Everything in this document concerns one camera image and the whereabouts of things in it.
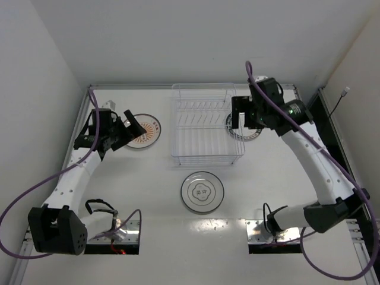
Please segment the orange sunburst plate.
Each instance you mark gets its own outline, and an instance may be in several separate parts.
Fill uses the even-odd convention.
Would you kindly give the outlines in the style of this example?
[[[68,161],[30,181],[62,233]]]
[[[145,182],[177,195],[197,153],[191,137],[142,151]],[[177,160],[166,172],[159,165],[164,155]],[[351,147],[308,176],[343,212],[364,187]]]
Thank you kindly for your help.
[[[132,150],[143,150],[151,147],[161,136],[161,123],[155,116],[147,113],[139,113],[134,117],[145,129],[146,133],[129,142],[126,145],[126,148]]]

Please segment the green rimmed plate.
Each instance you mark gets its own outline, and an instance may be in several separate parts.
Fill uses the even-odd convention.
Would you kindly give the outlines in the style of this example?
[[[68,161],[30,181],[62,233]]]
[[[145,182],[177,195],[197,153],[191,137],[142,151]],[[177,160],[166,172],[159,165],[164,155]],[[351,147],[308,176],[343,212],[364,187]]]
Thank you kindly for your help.
[[[245,128],[244,123],[244,115],[240,114],[240,122],[242,123],[242,129],[233,129],[232,128],[232,114],[228,114],[226,117],[226,129],[227,132],[235,139],[241,141],[252,141],[256,139],[262,132],[261,129],[249,129]]]

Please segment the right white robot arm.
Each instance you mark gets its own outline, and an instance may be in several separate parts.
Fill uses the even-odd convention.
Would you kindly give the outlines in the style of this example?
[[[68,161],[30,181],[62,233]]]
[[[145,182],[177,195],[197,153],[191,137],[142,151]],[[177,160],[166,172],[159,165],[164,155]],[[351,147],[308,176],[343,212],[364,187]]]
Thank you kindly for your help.
[[[249,129],[268,128],[292,150],[316,192],[317,201],[282,206],[264,219],[268,233],[277,236],[292,227],[310,227],[324,233],[357,212],[369,199],[367,190],[354,184],[350,175],[326,150],[305,104],[298,99],[285,102],[274,78],[248,78],[250,96],[232,97],[233,129],[244,115]]]

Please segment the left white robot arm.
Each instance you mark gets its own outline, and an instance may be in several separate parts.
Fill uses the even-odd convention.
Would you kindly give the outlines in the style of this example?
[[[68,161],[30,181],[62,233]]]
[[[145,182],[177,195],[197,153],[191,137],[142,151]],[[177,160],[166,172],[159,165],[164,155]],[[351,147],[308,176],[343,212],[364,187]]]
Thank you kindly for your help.
[[[89,209],[79,217],[80,202],[90,178],[109,150],[116,151],[146,133],[130,110],[124,115],[112,110],[93,109],[74,141],[71,161],[52,194],[41,207],[33,207],[28,223],[35,250],[44,254],[80,255],[86,243],[103,236],[112,237],[118,231],[118,211]]]

